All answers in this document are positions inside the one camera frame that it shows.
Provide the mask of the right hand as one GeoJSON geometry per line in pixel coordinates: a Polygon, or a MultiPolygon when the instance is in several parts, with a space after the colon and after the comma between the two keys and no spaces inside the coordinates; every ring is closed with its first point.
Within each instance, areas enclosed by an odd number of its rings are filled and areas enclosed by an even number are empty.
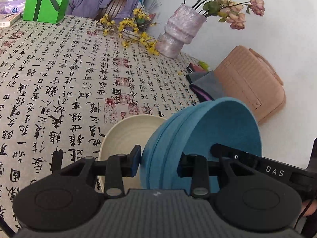
{"type": "Polygon", "coordinates": [[[317,209],[317,202],[316,200],[306,200],[303,202],[301,207],[301,214],[304,217],[312,215],[317,209]]]}

